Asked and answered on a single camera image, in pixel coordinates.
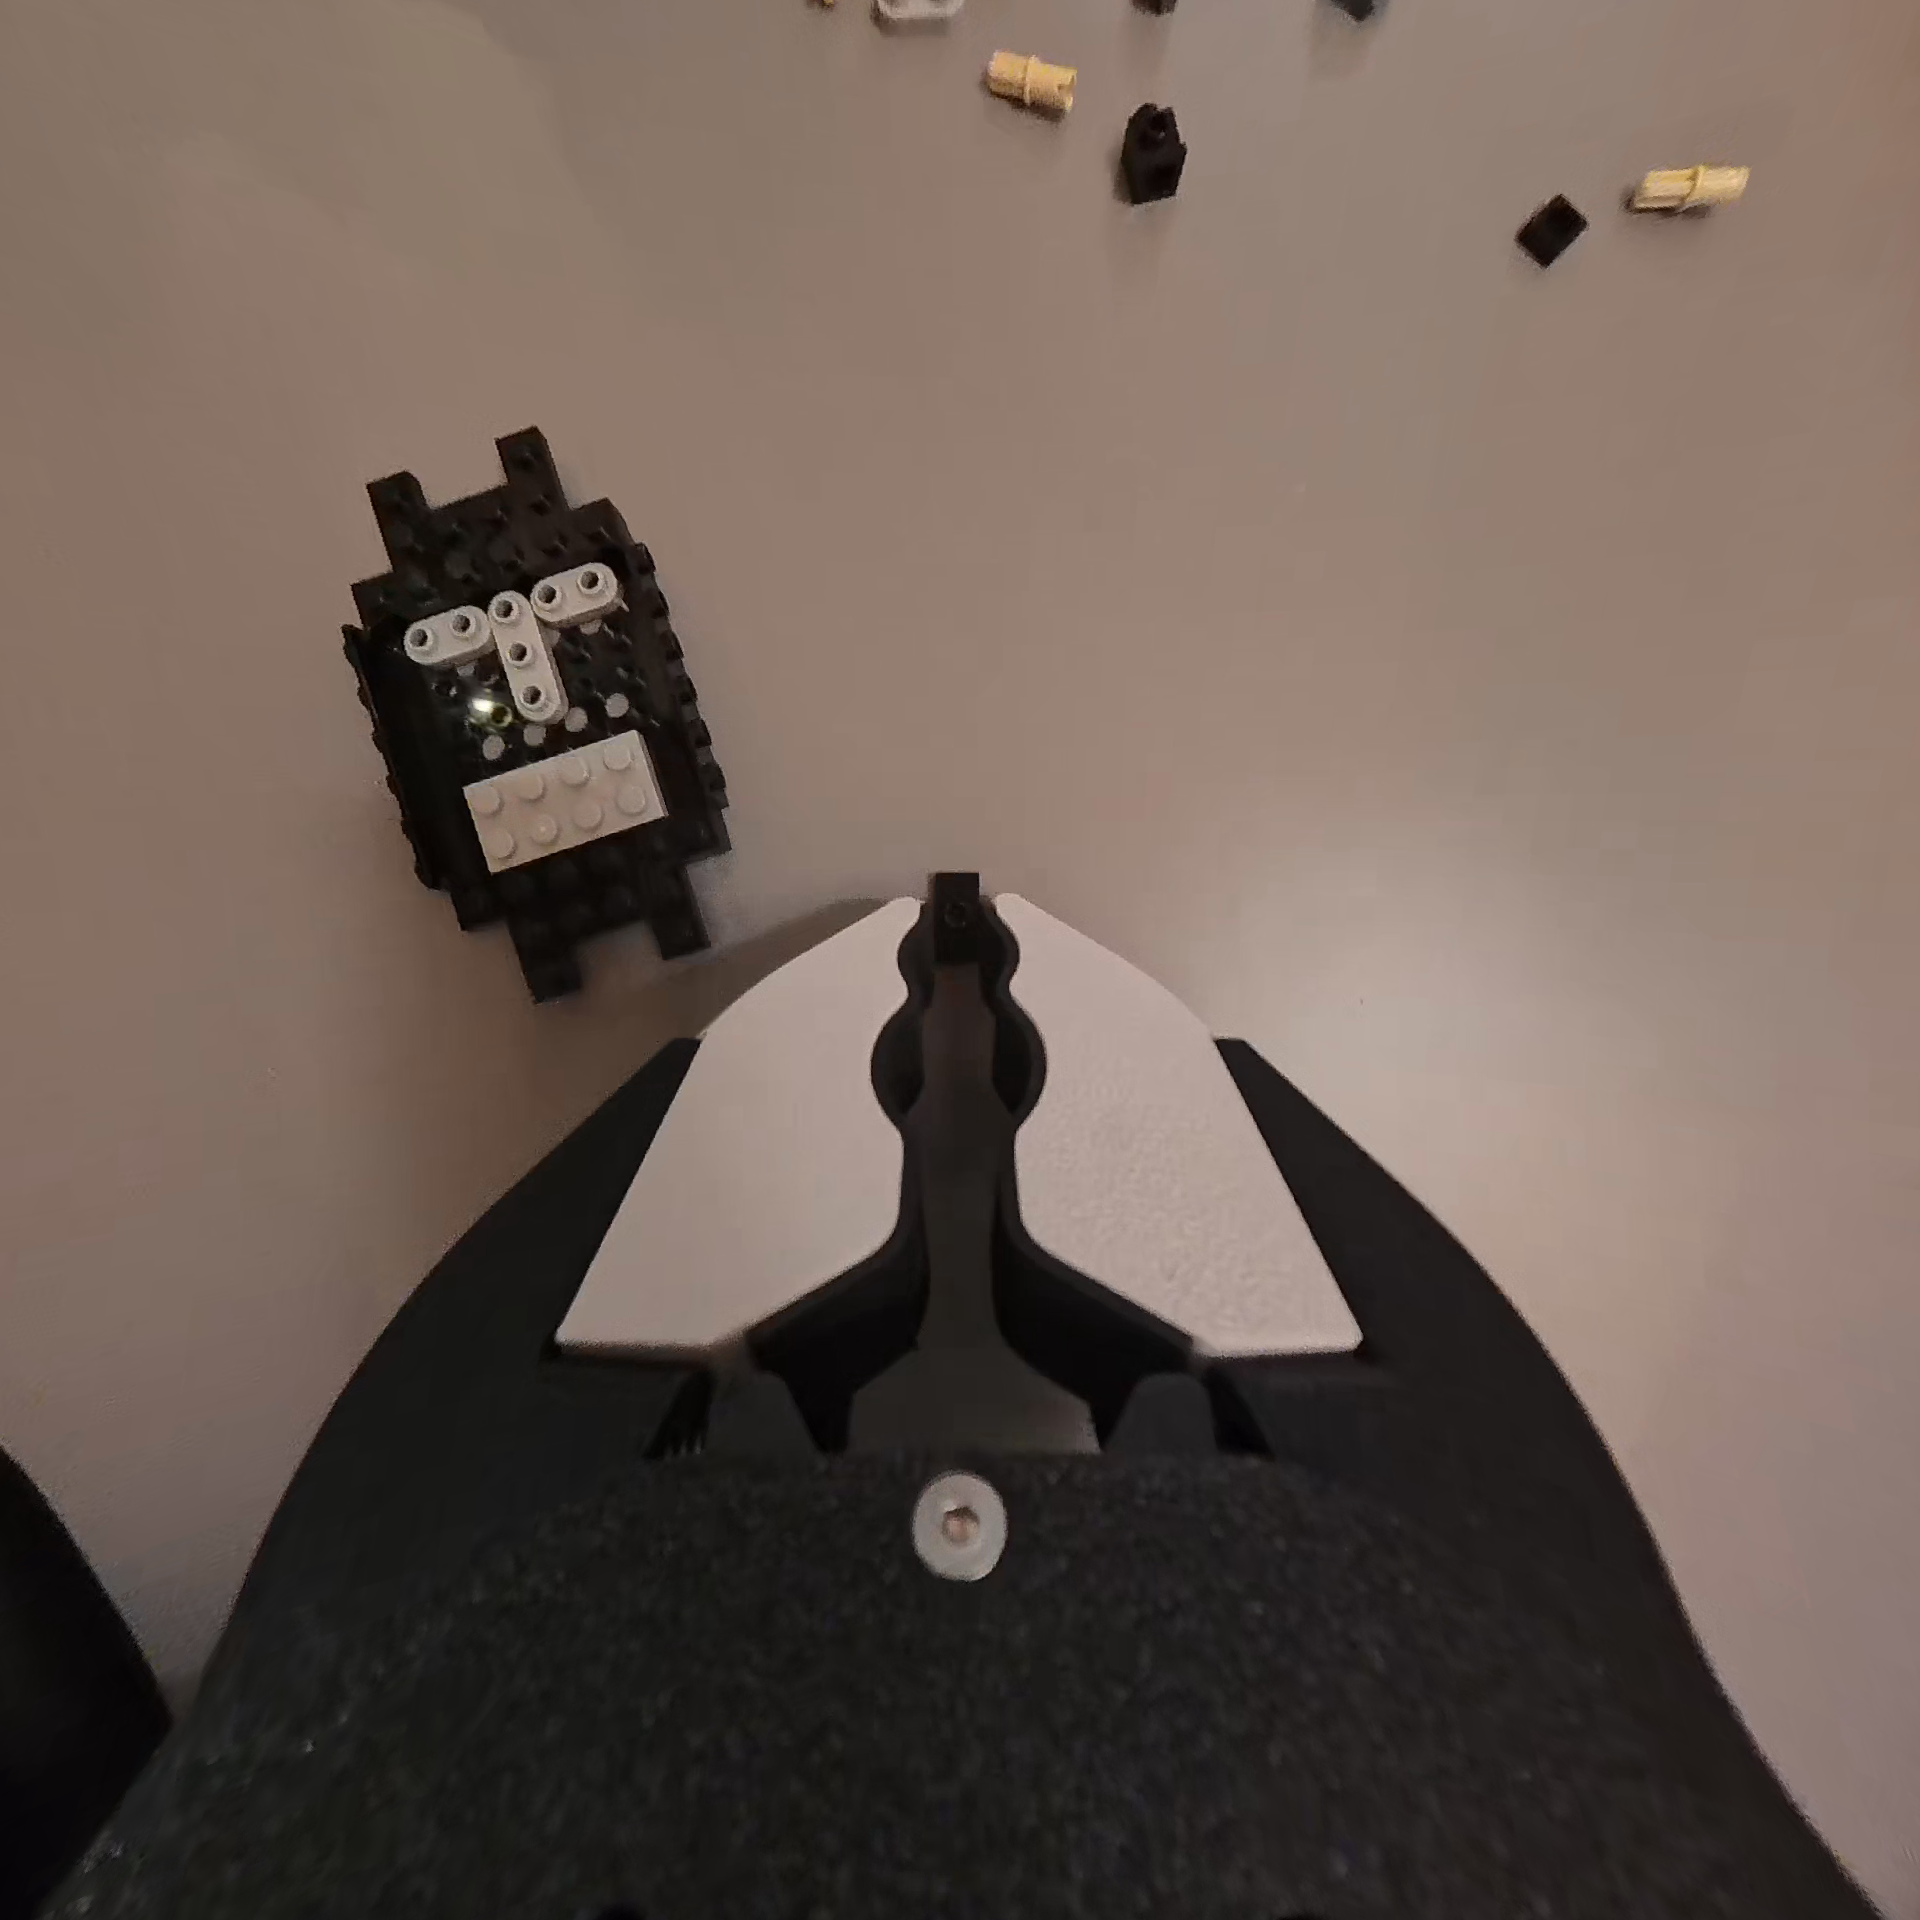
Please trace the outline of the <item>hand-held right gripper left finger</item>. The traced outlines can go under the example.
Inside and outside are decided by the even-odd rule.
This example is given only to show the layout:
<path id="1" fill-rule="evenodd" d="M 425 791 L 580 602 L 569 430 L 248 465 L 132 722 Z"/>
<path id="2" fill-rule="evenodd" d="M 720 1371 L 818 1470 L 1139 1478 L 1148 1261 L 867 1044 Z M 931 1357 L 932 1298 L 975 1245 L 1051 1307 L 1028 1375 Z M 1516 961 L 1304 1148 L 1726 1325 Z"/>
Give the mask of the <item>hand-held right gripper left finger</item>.
<path id="1" fill-rule="evenodd" d="M 575 1359 L 771 1375 L 822 1452 L 910 1356 L 928 1307 L 922 1177 L 927 903 L 879 905 L 698 1041 L 558 1325 Z"/>

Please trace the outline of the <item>grey desk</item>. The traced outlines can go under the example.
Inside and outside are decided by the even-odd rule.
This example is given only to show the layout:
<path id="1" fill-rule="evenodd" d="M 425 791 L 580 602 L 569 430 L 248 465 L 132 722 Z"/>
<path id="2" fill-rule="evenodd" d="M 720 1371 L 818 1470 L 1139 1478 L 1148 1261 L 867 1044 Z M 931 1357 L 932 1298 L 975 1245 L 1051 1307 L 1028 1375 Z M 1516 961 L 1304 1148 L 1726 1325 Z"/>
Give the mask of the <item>grey desk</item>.
<path id="1" fill-rule="evenodd" d="M 1916 1915 L 1916 5 L 2 27 L 6 1445 L 176 1702 L 466 1223 L 975 869 L 1475 1251 Z M 1625 211 L 1698 163 L 1743 202 Z M 714 950 L 553 1005 L 416 881 L 340 633 L 368 479 L 526 425 L 732 799 Z"/>

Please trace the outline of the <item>black stud brick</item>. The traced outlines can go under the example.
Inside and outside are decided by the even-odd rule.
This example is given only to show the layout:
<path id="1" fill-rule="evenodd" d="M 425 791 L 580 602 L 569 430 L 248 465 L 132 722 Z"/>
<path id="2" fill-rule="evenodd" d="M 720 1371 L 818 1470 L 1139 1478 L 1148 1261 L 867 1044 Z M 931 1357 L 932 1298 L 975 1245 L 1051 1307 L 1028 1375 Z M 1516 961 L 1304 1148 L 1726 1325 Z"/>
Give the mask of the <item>black stud brick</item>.
<path id="1" fill-rule="evenodd" d="M 1161 103 L 1142 103 L 1121 135 L 1121 197 L 1134 209 L 1170 202 L 1183 186 L 1187 158 L 1177 111 Z"/>

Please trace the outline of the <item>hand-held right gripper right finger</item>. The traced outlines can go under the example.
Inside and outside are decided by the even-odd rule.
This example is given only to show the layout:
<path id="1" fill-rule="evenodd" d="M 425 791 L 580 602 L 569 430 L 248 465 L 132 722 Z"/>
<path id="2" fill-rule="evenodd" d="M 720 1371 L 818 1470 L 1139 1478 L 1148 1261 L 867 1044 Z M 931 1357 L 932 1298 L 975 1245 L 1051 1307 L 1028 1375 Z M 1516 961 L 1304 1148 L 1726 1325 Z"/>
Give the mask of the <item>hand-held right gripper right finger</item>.
<path id="1" fill-rule="evenodd" d="M 1106 1445 L 1143 1381 L 1346 1363 L 1362 1330 L 1214 1030 L 1040 905 L 982 908 L 1008 1111 L 992 1307 Z"/>

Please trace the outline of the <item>black brick model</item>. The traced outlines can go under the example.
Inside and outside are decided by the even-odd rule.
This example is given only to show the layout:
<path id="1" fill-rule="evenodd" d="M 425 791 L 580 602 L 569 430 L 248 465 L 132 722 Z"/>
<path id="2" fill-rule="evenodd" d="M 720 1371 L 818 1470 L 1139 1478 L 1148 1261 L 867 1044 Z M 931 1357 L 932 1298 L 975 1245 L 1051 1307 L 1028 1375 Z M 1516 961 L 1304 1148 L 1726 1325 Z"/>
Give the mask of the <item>black brick model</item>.
<path id="1" fill-rule="evenodd" d="M 410 471 L 368 485 L 387 566 L 344 654 L 416 878 L 464 930 L 506 927 L 542 1003 L 614 930 L 710 946 L 689 871 L 729 851 L 729 787 L 651 551 L 568 495 L 539 430 L 496 458 L 443 502 Z"/>

